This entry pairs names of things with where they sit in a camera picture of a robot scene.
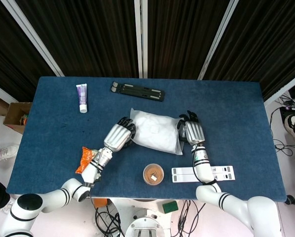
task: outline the plastic container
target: plastic container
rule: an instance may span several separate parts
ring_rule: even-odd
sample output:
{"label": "plastic container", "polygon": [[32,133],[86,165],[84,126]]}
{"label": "plastic container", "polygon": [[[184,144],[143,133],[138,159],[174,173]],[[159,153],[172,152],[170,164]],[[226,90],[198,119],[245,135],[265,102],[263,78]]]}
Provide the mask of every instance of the plastic container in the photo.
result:
{"label": "plastic container", "polygon": [[164,179],[164,170],[158,164],[149,164],[143,170],[143,179],[149,185],[158,185]]}

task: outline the floor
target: floor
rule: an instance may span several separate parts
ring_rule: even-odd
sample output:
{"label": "floor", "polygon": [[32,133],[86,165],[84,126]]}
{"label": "floor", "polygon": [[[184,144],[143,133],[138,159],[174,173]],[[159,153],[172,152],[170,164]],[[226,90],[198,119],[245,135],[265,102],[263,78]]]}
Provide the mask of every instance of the floor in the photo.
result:
{"label": "floor", "polygon": [[[272,103],[266,110],[268,117],[271,112],[278,107],[278,104]],[[273,116],[272,128],[274,137],[282,140],[285,143],[292,143],[293,141],[284,130],[279,111],[276,111]],[[3,118],[0,116],[0,147],[9,144],[19,144],[22,135],[14,132],[12,129],[2,124]],[[287,194],[295,197],[295,160],[294,157],[288,157],[279,152],[278,161],[282,172],[284,185]],[[0,182],[7,185],[15,159],[6,162],[0,162]],[[284,237],[295,237],[295,206],[285,205],[278,203],[278,209],[281,218],[282,234]],[[186,220],[186,229],[189,230],[191,222],[195,216],[196,209],[191,207],[189,216]],[[172,235],[177,233],[177,222],[180,212],[174,212],[172,215],[171,231]],[[0,226],[4,221],[5,214],[0,212]],[[35,237],[100,237],[103,236],[99,233],[93,224],[94,209],[89,201],[77,204],[71,201],[66,207],[56,210],[49,214],[41,213],[36,222],[34,223],[31,231]],[[251,232],[237,219],[229,214],[221,211],[219,208],[207,204],[200,215],[199,223],[191,237],[204,236],[204,237],[252,237]]]}

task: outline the blue felt surface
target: blue felt surface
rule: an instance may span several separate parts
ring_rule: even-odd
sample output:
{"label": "blue felt surface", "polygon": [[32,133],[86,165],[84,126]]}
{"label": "blue felt surface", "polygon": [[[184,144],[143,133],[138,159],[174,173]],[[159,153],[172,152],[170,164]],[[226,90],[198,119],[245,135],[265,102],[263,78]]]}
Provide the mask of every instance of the blue felt surface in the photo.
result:
{"label": "blue felt surface", "polygon": [[[112,81],[165,90],[164,102],[110,92]],[[87,83],[88,112],[78,108],[76,84]],[[177,118],[198,114],[211,165],[233,165],[235,181],[219,182],[242,199],[266,196],[286,200],[279,165],[258,83],[121,78],[40,78],[7,191],[45,193],[75,174],[82,146],[99,149],[110,128],[130,109]],[[134,145],[113,155],[96,183],[98,197],[196,199],[199,183],[172,183],[172,167],[192,166],[191,146],[176,156]],[[160,164],[163,182],[152,187],[143,169]]]}

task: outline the tube cap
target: tube cap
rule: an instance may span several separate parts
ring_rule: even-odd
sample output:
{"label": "tube cap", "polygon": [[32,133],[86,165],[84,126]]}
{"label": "tube cap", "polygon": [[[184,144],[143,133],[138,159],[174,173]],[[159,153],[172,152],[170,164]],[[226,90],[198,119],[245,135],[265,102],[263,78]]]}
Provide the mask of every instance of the tube cap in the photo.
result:
{"label": "tube cap", "polygon": [[79,105],[79,111],[81,113],[86,113],[87,112],[87,105],[85,105],[85,104]]}

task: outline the plastic bag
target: plastic bag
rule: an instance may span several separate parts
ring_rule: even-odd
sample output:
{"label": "plastic bag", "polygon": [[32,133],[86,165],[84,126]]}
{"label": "plastic bag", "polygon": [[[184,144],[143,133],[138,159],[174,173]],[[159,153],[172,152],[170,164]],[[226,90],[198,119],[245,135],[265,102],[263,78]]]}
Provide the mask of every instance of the plastic bag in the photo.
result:
{"label": "plastic bag", "polygon": [[97,150],[91,150],[86,147],[83,147],[83,153],[82,158],[80,159],[80,166],[75,171],[76,174],[81,174],[84,169],[88,166],[88,164],[91,162],[91,160],[95,157],[97,154]]}
{"label": "plastic bag", "polygon": [[133,142],[154,150],[182,155],[177,123],[180,118],[154,115],[131,109],[130,118],[136,125]]}

